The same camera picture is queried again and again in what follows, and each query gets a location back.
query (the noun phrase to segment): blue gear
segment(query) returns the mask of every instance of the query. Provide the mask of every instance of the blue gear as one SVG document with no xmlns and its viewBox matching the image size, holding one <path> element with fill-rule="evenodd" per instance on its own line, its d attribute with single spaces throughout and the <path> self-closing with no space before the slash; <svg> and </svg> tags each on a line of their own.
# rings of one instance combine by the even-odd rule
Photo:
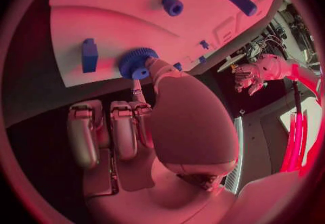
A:
<svg viewBox="0 0 325 224">
<path fill-rule="evenodd" d="M 131 80 L 141 80 L 148 77 L 149 71 L 145 67 L 145 63 L 149 57 L 159 58 L 151 48 L 142 47 L 132 50 L 120 60 L 120 74 L 123 78 Z"/>
</svg>

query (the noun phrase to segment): robot hand in background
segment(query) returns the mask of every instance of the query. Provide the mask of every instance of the robot hand in background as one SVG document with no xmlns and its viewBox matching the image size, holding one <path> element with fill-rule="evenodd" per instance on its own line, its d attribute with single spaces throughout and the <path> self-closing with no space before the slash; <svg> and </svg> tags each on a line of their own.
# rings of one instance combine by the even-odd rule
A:
<svg viewBox="0 0 325 224">
<path fill-rule="evenodd" d="M 292 75 L 293 61 L 264 54 L 256 63 L 243 64 L 236 67 L 233 73 L 235 77 L 235 89 L 240 93 L 244 88 L 251 86 L 248 90 L 250 96 L 260 90 L 265 81 L 279 80 Z"/>
</svg>

